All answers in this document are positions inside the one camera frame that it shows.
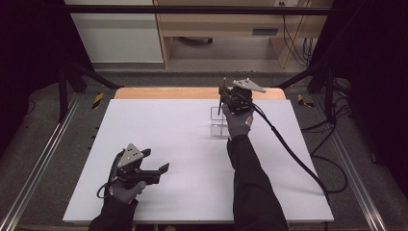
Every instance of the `wooden cabinet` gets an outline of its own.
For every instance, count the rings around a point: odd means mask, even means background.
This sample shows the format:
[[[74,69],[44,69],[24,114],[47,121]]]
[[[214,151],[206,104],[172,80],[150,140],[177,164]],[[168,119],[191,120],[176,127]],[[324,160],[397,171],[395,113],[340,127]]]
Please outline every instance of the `wooden cabinet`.
[[[333,0],[299,0],[298,7],[330,7]],[[250,6],[273,7],[275,0],[154,0],[157,6]],[[281,67],[291,51],[283,41],[282,15],[157,14],[165,65],[168,66],[173,37],[269,37]],[[285,16],[293,39],[318,38],[325,16]]]

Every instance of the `white panel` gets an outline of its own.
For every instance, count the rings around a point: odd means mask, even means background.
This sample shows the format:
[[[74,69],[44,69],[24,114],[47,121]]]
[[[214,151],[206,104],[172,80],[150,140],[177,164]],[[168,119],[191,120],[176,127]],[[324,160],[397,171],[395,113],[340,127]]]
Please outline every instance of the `white panel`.
[[[256,102],[299,159],[316,172],[291,102]],[[115,155],[130,142],[151,148],[145,170],[170,163],[160,184],[138,195],[135,220],[147,223],[232,222],[234,171],[226,138],[210,135],[211,107],[218,100],[112,100],[69,202],[64,221],[89,222],[103,201],[97,189],[109,175]],[[333,220],[319,185],[288,154],[268,125],[254,115],[250,138],[290,222]]]
[[[151,0],[65,0],[67,5],[153,5]],[[154,14],[73,13],[93,63],[162,63]]]

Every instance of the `black horizontal bar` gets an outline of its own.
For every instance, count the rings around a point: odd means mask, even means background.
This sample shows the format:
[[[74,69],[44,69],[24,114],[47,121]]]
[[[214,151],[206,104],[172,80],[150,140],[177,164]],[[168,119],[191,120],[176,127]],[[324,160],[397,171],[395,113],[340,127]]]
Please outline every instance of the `black horizontal bar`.
[[[271,15],[331,15],[352,13],[352,10],[293,7],[233,7],[233,6],[113,6],[113,5],[46,5],[47,10],[69,13],[188,13],[188,14],[271,14]]]

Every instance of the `black sleeve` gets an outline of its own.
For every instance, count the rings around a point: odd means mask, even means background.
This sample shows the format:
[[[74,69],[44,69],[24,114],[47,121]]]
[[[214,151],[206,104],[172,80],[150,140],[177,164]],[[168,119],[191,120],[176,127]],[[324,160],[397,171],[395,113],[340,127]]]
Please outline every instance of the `black sleeve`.
[[[124,204],[111,196],[105,198],[101,214],[89,226],[89,231],[132,231],[133,216],[138,201]]]
[[[227,143],[235,170],[234,222],[237,230],[289,230],[282,207],[248,136]]]

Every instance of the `transparent container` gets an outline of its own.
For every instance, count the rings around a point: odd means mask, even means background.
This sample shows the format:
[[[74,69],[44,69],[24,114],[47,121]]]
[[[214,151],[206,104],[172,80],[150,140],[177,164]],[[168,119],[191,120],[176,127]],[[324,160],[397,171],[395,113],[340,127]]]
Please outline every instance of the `transparent container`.
[[[210,135],[212,137],[229,137],[227,120],[223,112],[218,114],[218,107],[211,107]]]

